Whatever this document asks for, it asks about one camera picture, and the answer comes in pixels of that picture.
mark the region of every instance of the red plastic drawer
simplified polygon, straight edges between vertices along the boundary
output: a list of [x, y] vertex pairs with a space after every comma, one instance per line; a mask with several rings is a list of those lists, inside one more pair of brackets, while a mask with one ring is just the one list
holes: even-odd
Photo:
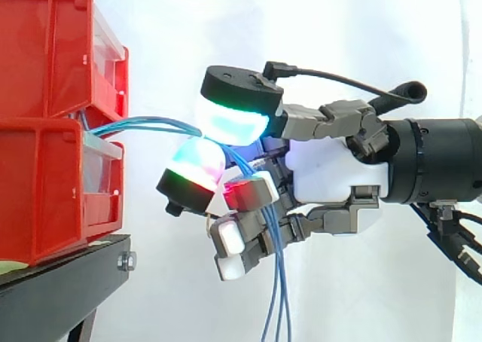
[[127, 49], [93, 0], [0, 0], [0, 116], [127, 116]]
[[0, 260], [34, 265], [122, 226], [119, 144], [67, 118], [0, 118], [0, 150]]

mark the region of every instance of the blue wire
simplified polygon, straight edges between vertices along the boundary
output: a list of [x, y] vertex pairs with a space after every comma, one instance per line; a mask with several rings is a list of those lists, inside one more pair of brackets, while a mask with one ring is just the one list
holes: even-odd
[[278, 292], [278, 274], [279, 274], [278, 272], [279, 272], [278, 255], [276, 255], [276, 260], [274, 264], [273, 291], [271, 292], [270, 308], [268, 309], [266, 321], [264, 322], [263, 334], [261, 335], [261, 342], [264, 342], [266, 340], [268, 329], [270, 327], [271, 316], [273, 315], [274, 304], [276, 303], [276, 294]]
[[82, 123], [82, 126], [84, 127], [84, 130], [90, 131], [89, 123], [87, 122], [87, 117], [85, 116], [85, 110], [81, 110], [80, 115], [81, 115], [81, 123]]
[[117, 131], [124, 131], [124, 130], [163, 131], [165, 133], [179, 133], [179, 134], [182, 134], [182, 135], [195, 136], [193, 133], [189, 133], [188, 131], [185, 131], [185, 130], [170, 129], [170, 128], [167, 128], [167, 127], [150, 127], [150, 126], [137, 126], [137, 125], [124, 125], [124, 126], [112, 127], [110, 129], [98, 131], [96, 136], [104, 136], [104, 135], [108, 135], [109, 133], [114, 133], [114, 132], [117, 132]]
[[[250, 170], [251, 173], [254, 172], [254, 170], [249, 166], [249, 164], [243, 160], [242, 157], [240, 157], [234, 150], [229, 149], [228, 151], [231, 155], [233, 155], [233, 159], [235, 160], [236, 163], [240, 164], [245, 164]], [[263, 216], [265, 220], [267, 221], [267, 226], [268, 226], [268, 231], [271, 234], [273, 244], [275, 246], [276, 250], [276, 256], [277, 256], [277, 264], [279, 268], [279, 278], [281, 279], [281, 298], [280, 298], [280, 311], [278, 315], [278, 325], [276, 329], [276, 341], [279, 340], [279, 327], [281, 324], [281, 318], [282, 318], [282, 305], [284, 302], [285, 305], [285, 310], [286, 310], [286, 320], [287, 320], [287, 329], [288, 329], [288, 341], [291, 341], [291, 314], [289, 310], [289, 302], [288, 302], [288, 291], [287, 291], [287, 282], [286, 282], [286, 272], [285, 272], [285, 262], [284, 262], [284, 256], [282, 252], [282, 237], [281, 237], [281, 230], [279, 229], [278, 222], [276, 220], [276, 215], [274, 212], [273, 205], [268, 206], [267, 208], [262, 210]]]
[[[167, 124], [172, 127], [177, 127], [177, 129], [162, 128], [162, 127], [148, 127], [148, 126], [143, 126], [143, 124]], [[155, 130], [155, 131], [163, 131], [168, 133], [180, 133], [180, 134], [186, 134], [191, 136], [202, 136], [201, 131], [196, 127], [193, 127], [184, 122], [173, 120], [170, 118], [158, 118], [158, 117], [128, 118], [126, 120], [117, 121], [109, 125], [97, 127], [96, 129], [91, 130], [91, 132], [97, 136], [102, 136], [102, 135], [106, 135], [109, 133], [122, 131], [122, 130]], [[219, 144], [219, 145], [223, 148], [226, 154], [229, 154], [234, 159], [234, 161], [236, 162], [236, 164], [238, 165], [239, 169], [241, 170], [244, 176], [250, 176], [255, 173], [255, 170], [251, 167], [251, 165], [249, 165], [249, 163], [246, 160], [244, 160], [237, 152], [227, 147], [226, 145], [223, 145], [223, 144]], [[273, 205], [269, 205], [268, 207], [263, 208], [261, 212], [263, 214], [264, 219], [266, 220], [268, 232], [270, 234], [271, 240], [273, 241], [273, 245], [275, 247], [275, 253], [276, 253], [273, 293], [271, 296], [270, 308], [268, 310], [267, 319], [265, 322], [261, 340], [262, 341], [265, 340], [269, 329], [269, 324], [270, 324], [271, 316], [273, 315], [274, 304], [276, 301], [278, 283], [280, 282], [281, 288], [280, 288], [278, 321], [276, 326], [276, 342], [279, 340], [279, 331], [282, 323], [283, 305], [286, 311], [286, 319], [287, 319], [287, 326], [288, 326], [288, 342], [291, 342], [291, 316], [289, 312], [288, 290], [287, 290], [287, 283], [286, 283], [285, 262], [284, 262], [284, 255], [283, 255], [284, 253], [283, 253], [281, 231], [279, 229], [278, 221], [276, 220], [276, 213], [274, 211]]]
[[[229, 149], [225, 145], [221, 145], [223, 149], [230, 154], [235, 162], [239, 165], [240, 169], [242, 170], [243, 174], [245, 175], [251, 175], [254, 170], [249, 166], [249, 164], [243, 160], [242, 157], [240, 157], [234, 150]], [[249, 173], [246, 173], [246, 171], [243, 171], [243, 168], [241, 166], [244, 166], [245, 168], [249, 169]], [[281, 238], [281, 232], [279, 230], [279, 225], [276, 220], [275, 212], [273, 206], [268, 206], [267, 208], [263, 208], [261, 210], [263, 213], [264, 219], [267, 221], [267, 226], [268, 226], [268, 231], [270, 232], [273, 244], [275, 246], [276, 250], [276, 274], [275, 278], [278, 276], [279, 272], [279, 278], [281, 279], [281, 295], [280, 295], [280, 301], [279, 301], [279, 313], [278, 313], [278, 322], [277, 322], [277, 327], [276, 327], [276, 341], [279, 340], [279, 332], [281, 328], [281, 320], [282, 320], [282, 307], [283, 304], [285, 305], [286, 309], [286, 319], [288, 321], [288, 341], [291, 341], [291, 320], [290, 320], [290, 313], [289, 313], [289, 304], [288, 304], [288, 299], [287, 299], [287, 286], [286, 286], [286, 276], [285, 276], [285, 265], [284, 265], [284, 258], [283, 258], [283, 252], [282, 252], [282, 238]], [[264, 325], [264, 331], [263, 335], [261, 337], [261, 341], [264, 341], [266, 338], [266, 333], [269, 328], [270, 324], [270, 319], [271, 315], [273, 313], [273, 308], [274, 308], [274, 300], [276, 299], [276, 295], [273, 294], [271, 297], [271, 303], [270, 303], [270, 309], [268, 310], [268, 316], [267, 316], [267, 321]]]

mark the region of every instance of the metal bolt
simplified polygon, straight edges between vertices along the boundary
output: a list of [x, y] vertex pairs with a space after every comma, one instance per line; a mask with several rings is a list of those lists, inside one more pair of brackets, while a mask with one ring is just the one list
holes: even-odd
[[122, 252], [117, 258], [117, 268], [124, 272], [132, 272], [136, 269], [137, 254], [136, 252]]

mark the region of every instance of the black shelf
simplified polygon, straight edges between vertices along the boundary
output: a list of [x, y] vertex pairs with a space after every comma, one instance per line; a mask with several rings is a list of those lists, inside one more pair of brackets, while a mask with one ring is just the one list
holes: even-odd
[[0, 276], [0, 341], [87, 341], [96, 308], [129, 278], [119, 257], [129, 235], [109, 235], [79, 253]]

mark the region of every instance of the white backdrop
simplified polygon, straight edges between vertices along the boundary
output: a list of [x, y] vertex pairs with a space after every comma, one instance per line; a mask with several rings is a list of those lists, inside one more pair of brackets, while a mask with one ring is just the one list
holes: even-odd
[[[424, 82], [426, 102], [392, 118], [456, 118], [462, 109], [459, 0], [96, 3], [130, 48], [131, 115], [194, 121], [208, 65], [261, 69], [266, 60], [386, 89]], [[282, 85], [285, 102], [313, 107], [369, 97], [309, 78]], [[273, 259], [239, 281], [220, 282], [204, 220], [170, 217], [163, 211], [166, 199], [154, 189], [182, 138], [132, 132], [119, 139], [127, 149], [122, 231], [133, 235], [139, 263], [99, 308], [93, 341], [259, 340]], [[294, 341], [452, 340], [455, 267], [407, 207], [383, 206], [383, 218], [358, 236], [314, 236], [286, 254]], [[463, 301], [457, 303], [460, 309]], [[465, 319], [457, 323], [465, 330]], [[468, 338], [458, 341], [477, 340]]]

